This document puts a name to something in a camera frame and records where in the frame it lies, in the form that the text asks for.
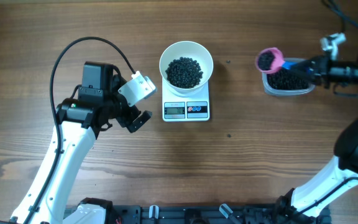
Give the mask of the pink scoop blue handle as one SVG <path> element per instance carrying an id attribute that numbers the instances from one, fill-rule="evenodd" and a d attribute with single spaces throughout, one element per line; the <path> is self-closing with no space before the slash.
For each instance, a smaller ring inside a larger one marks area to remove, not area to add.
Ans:
<path id="1" fill-rule="evenodd" d="M 273 74 L 279 72 L 282 68 L 289 70 L 295 62 L 284 60 L 282 52 L 271 47 L 259 52 L 255 59 L 256 68 L 265 74 Z"/>

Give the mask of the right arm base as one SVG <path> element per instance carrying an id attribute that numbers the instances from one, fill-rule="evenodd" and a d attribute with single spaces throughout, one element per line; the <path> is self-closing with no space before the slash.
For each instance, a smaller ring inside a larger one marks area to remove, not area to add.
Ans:
<path id="1" fill-rule="evenodd" d="M 315 218 L 301 214 L 291 205 L 291 197 L 294 190 L 292 188 L 276 200 L 272 211 L 272 220 L 275 224 L 311 224 L 315 222 Z"/>

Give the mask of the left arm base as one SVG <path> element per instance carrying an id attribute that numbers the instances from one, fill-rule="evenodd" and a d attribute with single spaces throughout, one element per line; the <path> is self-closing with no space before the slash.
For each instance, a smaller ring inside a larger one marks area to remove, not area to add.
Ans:
<path id="1" fill-rule="evenodd" d="M 121 224 L 122 218 L 110 200 L 85 198 L 76 210 L 63 219 L 64 224 Z"/>

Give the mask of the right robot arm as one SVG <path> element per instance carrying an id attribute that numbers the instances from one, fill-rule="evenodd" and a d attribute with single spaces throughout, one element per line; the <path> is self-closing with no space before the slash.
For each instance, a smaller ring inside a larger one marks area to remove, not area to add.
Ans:
<path id="1" fill-rule="evenodd" d="M 356 62 L 340 62 L 329 53 L 296 63 L 290 72 L 314 85 L 358 85 Z M 346 191 L 358 185 L 358 118 L 338 137 L 333 158 L 307 183 L 290 191 L 285 208 L 277 213 L 287 221 L 309 223 L 322 209 Z"/>

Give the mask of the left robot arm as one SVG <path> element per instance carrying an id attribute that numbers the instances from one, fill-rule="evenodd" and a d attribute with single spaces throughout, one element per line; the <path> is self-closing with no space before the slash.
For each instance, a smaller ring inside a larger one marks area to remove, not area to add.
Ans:
<path id="1" fill-rule="evenodd" d="M 136 103 L 153 95 L 156 86 L 140 72 L 130 80 L 112 64 L 86 62 L 77 98 L 65 99 L 55 108 L 57 123 L 42 164 L 27 195 L 13 211 L 9 223 L 120 223 L 112 201 L 86 198 L 65 215 L 68 196 L 80 166 L 97 140 L 115 119 L 130 133 L 151 118 Z"/>

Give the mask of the white digital kitchen scale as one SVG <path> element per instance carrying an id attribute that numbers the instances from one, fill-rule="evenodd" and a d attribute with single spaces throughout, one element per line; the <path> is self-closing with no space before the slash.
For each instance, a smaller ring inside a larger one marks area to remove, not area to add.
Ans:
<path id="1" fill-rule="evenodd" d="M 163 79 L 162 119 L 165 122 L 208 121 L 210 119 L 209 81 L 196 90 L 181 93 Z"/>

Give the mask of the black beans in bowl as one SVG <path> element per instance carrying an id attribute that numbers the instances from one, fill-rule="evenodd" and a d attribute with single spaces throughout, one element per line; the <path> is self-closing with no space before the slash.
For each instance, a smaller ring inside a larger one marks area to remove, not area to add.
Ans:
<path id="1" fill-rule="evenodd" d="M 174 59 L 168 64 L 165 73 L 167 81 L 171 85 L 185 89 L 199 85 L 203 77 L 203 71 L 198 61 L 189 57 Z"/>

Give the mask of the white plastic bowl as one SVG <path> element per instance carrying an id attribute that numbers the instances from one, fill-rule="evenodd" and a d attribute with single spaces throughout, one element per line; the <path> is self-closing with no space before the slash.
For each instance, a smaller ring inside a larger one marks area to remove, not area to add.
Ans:
<path id="1" fill-rule="evenodd" d="M 199 85 L 193 88 L 185 89 L 178 88 L 170 84 L 172 88 L 181 93 L 187 93 L 191 90 L 196 90 L 200 86 L 204 85 L 211 77 L 214 69 L 214 62 L 210 52 L 201 44 L 192 41 L 181 41 L 170 45 L 160 57 L 159 69 L 163 79 L 167 81 L 167 74 L 165 73 L 168 68 L 168 64 L 174 59 L 180 57 L 189 57 L 193 60 L 197 60 L 203 71 L 203 77 Z"/>

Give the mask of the clear plastic container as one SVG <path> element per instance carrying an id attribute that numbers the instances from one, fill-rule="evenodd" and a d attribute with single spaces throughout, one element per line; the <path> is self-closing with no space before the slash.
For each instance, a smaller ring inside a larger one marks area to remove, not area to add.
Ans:
<path id="1" fill-rule="evenodd" d="M 285 59 L 285 63 L 288 62 L 290 64 L 295 64 L 304 61 L 304 59 L 302 58 L 284 58 L 284 59 Z M 311 83 L 308 83 L 307 88 L 298 89 L 298 90 L 283 90 L 283 89 L 273 88 L 268 82 L 268 76 L 274 75 L 280 72 L 282 69 L 284 68 L 279 68 L 277 72 L 271 74 L 262 72 L 262 83 L 264 85 L 264 91 L 266 94 L 272 96 L 296 96 L 296 95 L 307 94 L 315 89 L 316 86 Z"/>

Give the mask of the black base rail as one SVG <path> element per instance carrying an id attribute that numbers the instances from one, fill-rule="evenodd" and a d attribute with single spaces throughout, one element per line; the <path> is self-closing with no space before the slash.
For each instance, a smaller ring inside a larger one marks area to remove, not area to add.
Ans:
<path id="1" fill-rule="evenodd" d="M 138 205 L 113 205 L 122 218 L 122 224 L 192 224 L 192 223 L 245 223 L 268 224 L 272 220 L 273 204 L 256 204 L 248 206 L 212 207 L 159 207 L 152 205 L 140 207 Z M 65 210 L 63 219 L 71 215 L 76 209 Z M 331 211 L 324 208 L 315 218 L 316 224 L 331 224 Z"/>

